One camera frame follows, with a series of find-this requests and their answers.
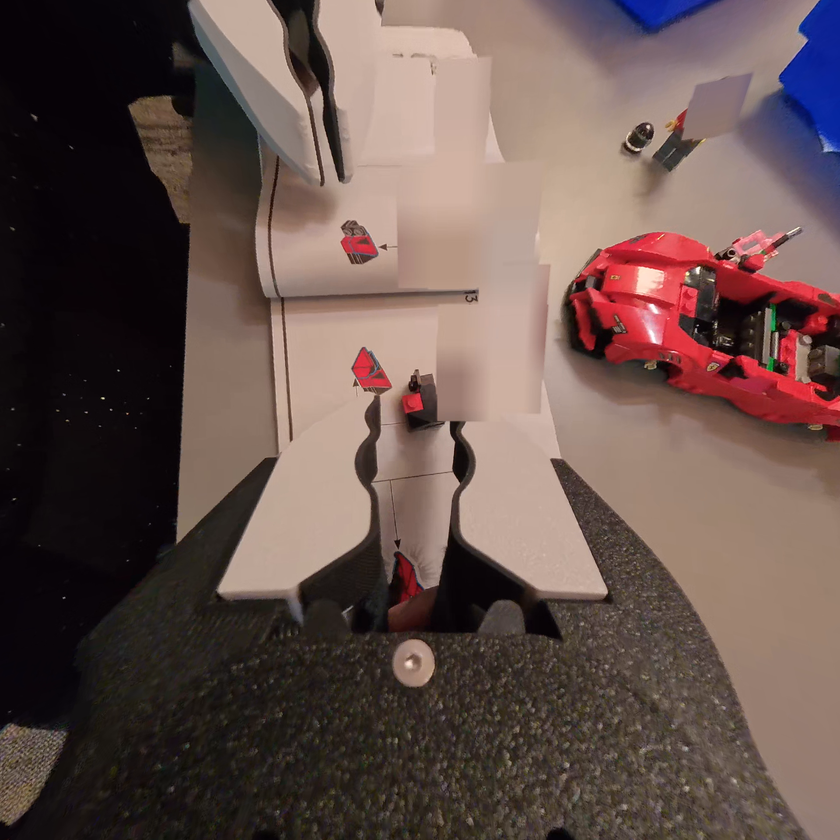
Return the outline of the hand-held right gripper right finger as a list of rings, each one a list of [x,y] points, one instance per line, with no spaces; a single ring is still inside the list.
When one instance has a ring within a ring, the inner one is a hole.
[[[552,420],[451,423],[441,586],[464,601],[602,601],[607,586],[561,486]]]

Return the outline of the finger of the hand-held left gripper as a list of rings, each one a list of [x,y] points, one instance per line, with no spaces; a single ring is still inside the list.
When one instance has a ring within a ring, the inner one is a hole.
[[[310,15],[318,145],[327,182],[349,183],[371,126],[382,17],[374,1],[316,1]]]
[[[196,38],[259,136],[305,182],[324,184],[309,95],[294,70],[287,23],[268,1],[192,1]]]

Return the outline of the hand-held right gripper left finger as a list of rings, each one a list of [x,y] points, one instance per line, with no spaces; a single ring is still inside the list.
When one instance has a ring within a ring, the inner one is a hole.
[[[280,454],[217,585],[227,601],[279,600],[303,620],[315,602],[345,612],[384,580],[373,480],[378,395],[353,397]]]

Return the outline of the small black red lego assembly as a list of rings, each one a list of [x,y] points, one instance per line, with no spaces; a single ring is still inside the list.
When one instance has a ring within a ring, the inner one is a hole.
[[[421,374],[415,370],[408,383],[408,393],[402,397],[402,409],[411,433],[444,425],[444,421],[438,418],[437,388],[433,374]]]

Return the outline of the lego instruction booklet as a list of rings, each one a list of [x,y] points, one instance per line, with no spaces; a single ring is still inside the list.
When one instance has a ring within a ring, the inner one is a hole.
[[[459,482],[448,423],[409,432],[402,397],[415,370],[437,375],[438,309],[478,301],[473,290],[397,286],[396,165],[431,135],[439,61],[475,54],[452,28],[390,26],[381,39],[366,165],[348,185],[319,187],[268,153],[255,236],[271,300],[280,454],[351,398],[381,398],[373,489],[382,561],[407,599],[439,583]]]

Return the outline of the red lego car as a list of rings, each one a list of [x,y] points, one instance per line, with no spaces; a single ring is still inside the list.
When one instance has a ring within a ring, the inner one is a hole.
[[[572,346],[838,442],[838,295],[716,253],[666,232],[597,249],[563,300]]]

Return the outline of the lego minifigure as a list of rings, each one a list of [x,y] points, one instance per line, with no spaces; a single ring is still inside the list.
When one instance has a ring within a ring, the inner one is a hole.
[[[653,155],[653,162],[662,166],[667,172],[672,172],[692,151],[706,141],[684,137],[687,113],[688,110],[685,109],[678,117],[666,123],[668,138]]]

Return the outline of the red black lego sub-assembly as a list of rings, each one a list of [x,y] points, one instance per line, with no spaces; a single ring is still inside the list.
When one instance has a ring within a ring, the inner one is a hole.
[[[740,237],[715,254],[715,259],[733,264],[750,273],[764,268],[766,262],[778,255],[781,246],[800,235],[802,227],[795,227],[786,233],[772,236],[758,230],[748,236]]]

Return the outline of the person's right hand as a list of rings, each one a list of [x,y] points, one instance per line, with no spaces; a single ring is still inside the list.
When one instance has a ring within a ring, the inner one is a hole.
[[[425,632],[431,627],[438,586],[420,591],[418,594],[390,607],[387,613],[387,631],[403,634]]]

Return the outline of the person's black clothing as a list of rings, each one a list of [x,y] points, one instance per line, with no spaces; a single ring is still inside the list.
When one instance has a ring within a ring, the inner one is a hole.
[[[186,2],[2,2],[2,725],[175,542],[188,229],[130,105],[189,82]]]

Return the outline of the blue plastic bin with divider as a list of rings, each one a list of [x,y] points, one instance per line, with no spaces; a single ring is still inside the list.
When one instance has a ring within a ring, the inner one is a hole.
[[[839,2],[820,1],[801,21],[802,47],[780,74],[784,92],[804,111],[824,153],[839,153]]]

